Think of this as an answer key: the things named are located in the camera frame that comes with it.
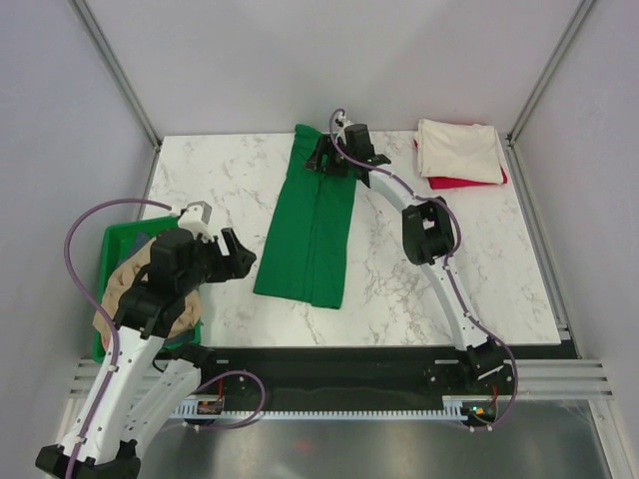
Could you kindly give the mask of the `green t shirt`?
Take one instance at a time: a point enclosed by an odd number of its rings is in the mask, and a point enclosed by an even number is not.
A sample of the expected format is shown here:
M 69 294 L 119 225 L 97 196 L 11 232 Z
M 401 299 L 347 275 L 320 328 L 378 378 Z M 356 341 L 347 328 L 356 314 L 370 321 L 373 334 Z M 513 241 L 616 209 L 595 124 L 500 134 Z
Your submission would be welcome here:
M 267 234 L 254 293 L 341 308 L 355 178 L 310 171 L 321 137 L 295 127 L 289 166 Z

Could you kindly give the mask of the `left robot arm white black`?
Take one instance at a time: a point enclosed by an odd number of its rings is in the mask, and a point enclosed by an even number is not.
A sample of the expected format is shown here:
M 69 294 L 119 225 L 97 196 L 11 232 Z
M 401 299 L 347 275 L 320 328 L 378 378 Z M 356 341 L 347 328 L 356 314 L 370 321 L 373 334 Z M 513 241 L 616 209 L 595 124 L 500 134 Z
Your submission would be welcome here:
M 107 355 L 73 428 L 43 447 L 38 469 L 54 478 L 135 478 L 148 445 L 189 395 L 219 381 L 211 349 L 187 344 L 140 402 L 136 391 L 163 348 L 186 298 L 205 283 L 248 275 L 256 255 L 231 228 L 219 237 L 185 229 L 156 237 L 150 260 L 122 294 Z

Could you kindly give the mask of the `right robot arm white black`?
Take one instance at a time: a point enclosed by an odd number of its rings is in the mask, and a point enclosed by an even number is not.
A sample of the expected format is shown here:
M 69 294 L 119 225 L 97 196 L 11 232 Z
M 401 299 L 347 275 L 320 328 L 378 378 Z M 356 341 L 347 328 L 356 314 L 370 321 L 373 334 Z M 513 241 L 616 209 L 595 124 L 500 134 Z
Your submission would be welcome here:
M 342 110 L 329 121 L 305 168 L 328 176 L 352 176 L 384 197 L 401 215 L 405 256 L 420 267 L 432 286 L 447 319 L 459 366 L 457 380 L 476 393 L 504 382 L 497 390 L 514 393 L 518 386 L 512 351 L 495 333 L 478 321 L 466 293 L 454 256 L 461 246 L 459 221 L 442 197 L 424 197 L 397 174 L 391 160 L 378 153 L 367 125 L 346 119 Z

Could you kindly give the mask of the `folded red t shirt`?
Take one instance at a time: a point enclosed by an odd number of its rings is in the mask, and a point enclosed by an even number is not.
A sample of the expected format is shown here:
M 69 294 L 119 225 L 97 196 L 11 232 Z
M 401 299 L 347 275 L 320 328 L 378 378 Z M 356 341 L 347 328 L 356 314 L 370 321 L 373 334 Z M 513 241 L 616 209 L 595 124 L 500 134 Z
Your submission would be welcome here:
M 418 151 L 419 145 L 418 141 L 412 140 L 413 147 Z M 506 185 L 508 183 L 508 177 L 503 168 L 500 168 L 502 174 L 502 183 L 486 183 L 486 182 L 477 182 L 472 180 L 465 179 L 457 179 L 450 177 L 426 177 L 429 186 L 436 191 L 440 190 L 452 190 L 459 188 L 470 188 L 470 187 L 483 187 L 483 186 L 498 186 L 498 185 Z

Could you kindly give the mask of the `beige crumpled t shirt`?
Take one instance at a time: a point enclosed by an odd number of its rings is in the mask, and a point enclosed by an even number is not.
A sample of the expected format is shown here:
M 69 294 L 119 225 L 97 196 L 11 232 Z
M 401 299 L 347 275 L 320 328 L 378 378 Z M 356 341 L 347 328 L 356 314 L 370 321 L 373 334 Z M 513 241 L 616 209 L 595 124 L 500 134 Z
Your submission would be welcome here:
M 121 296 L 132 285 L 140 269 L 150 262 L 151 245 L 154 242 L 153 239 L 149 239 L 136 252 L 117 266 L 109 276 L 102 296 L 101 305 L 112 318 L 115 318 Z M 200 294 L 195 290 L 186 297 L 185 310 L 173 323 L 169 332 L 169 338 L 177 337 L 187 330 L 194 329 L 199 323 L 202 313 L 203 307 Z

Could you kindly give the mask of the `green plastic bin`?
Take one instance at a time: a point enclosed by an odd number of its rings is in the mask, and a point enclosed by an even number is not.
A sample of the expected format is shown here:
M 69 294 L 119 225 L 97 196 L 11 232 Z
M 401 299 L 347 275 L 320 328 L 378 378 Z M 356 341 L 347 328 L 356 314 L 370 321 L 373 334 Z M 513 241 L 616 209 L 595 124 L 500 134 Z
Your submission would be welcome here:
M 106 229 L 100 270 L 100 299 L 102 300 L 107 281 L 111 273 L 124 260 L 130 256 L 130 250 L 136 235 L 140 232 L 146 235 L 156 237 L 159 234 L 173 230 L 177 227 L 177 220 L 173 217 L 161 217 L 151 220 L 114 225 Z M 194 329 L 174 338 L 167 338 L 164 347 L 167 349 L 175 349 L 184 343 L 200 343 L 201 342 L 202 318 Z

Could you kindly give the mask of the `folded cream t shirt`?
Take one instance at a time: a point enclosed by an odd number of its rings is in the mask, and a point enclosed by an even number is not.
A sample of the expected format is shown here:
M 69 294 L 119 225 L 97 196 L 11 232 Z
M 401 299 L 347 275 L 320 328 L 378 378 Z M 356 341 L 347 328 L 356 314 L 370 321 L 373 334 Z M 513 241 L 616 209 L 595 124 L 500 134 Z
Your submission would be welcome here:
M 450 177 L 486 183 L 502 183 L 505 155 L 496 129 L 472 124 L 456 125 L 421 119 L 417 164 L 425 177 Z

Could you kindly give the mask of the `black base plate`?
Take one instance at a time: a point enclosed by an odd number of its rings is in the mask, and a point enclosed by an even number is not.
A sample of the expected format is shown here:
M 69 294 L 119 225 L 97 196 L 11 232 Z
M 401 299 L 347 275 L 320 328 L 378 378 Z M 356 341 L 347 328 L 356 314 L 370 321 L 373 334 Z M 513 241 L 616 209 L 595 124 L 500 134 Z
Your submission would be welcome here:
M 452 347 L 230 347 L 195 344 L 161 355 L 200 367 L 207 394 L 232 410 L 435 409 L 446 395 L 506 398 L 462 374 Z

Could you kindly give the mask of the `left aluminium frame post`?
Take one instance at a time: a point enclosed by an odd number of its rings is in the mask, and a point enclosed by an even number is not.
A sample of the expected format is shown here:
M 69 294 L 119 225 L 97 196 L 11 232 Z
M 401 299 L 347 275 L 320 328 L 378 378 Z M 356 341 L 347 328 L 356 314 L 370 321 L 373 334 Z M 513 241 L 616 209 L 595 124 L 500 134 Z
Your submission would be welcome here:
M 85 0 L 70 0 L 69 4 L 153 150 L 159 152 L 162 146 L 162 139 L 145 111 L 89 2 Z

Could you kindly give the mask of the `aluminium frame post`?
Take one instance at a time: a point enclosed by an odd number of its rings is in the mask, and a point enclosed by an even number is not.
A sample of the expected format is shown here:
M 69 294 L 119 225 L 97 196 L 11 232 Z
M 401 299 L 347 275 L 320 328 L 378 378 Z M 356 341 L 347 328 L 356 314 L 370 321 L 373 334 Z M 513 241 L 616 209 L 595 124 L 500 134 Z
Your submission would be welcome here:
M 85 0 L 70 0 L 69 4 L 153 150 L 159 152 L 162 146 L 162 139 L 145 111 L 89 2 Z
M 576 42 L 590 15 L 598 4 L 598 0 L 581 0 L 578 2 L 548 60 L 544 64 L 540 75 L 535 81 L 532 90 L 517 115 L 513 127 L 506 135 L 506 140 L 509 145 L 514 144 L 523 133 L 523 130 L 528 124 L 543 95 L 550 86 L 564 60 L 567 58 L 570 49 Z

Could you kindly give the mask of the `right aluminium frame post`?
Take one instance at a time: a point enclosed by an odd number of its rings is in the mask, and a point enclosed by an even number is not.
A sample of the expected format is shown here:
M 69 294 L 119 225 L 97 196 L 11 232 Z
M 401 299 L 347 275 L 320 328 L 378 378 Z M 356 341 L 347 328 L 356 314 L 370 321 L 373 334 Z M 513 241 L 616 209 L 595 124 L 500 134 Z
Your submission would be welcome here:
M 548 60 L 544 64 L 540 75 L 535 81 L 532 90 L 517 115 L 513 127 L 506 135 L 506 140 L 509 145 L 514 144 L 523 133 L 523 130 L 528 124 L 543 95 L 550 86 L 564 60 L 567 58 L 570 49 L 576 42 L 590 15 L 598 4 L 598 0 L 581 0 L 578 2 Z

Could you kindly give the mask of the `aluminium rail base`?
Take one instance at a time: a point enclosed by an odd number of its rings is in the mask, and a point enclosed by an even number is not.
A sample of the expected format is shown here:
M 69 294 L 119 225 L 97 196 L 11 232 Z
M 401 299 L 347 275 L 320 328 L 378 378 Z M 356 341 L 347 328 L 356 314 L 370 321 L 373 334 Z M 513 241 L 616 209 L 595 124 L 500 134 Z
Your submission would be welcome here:
M 603 364 L 594 359 L 533 360 L 518 364 L 517 398 L 521 399 L 598 399 L 612 397 L 613 390 Z M 85 399 L 100 366 L 81 359 L 72 380 L 68 397 Z M 139 383 L 136 395 L 141 397 L 161 374 L 150 367 Z

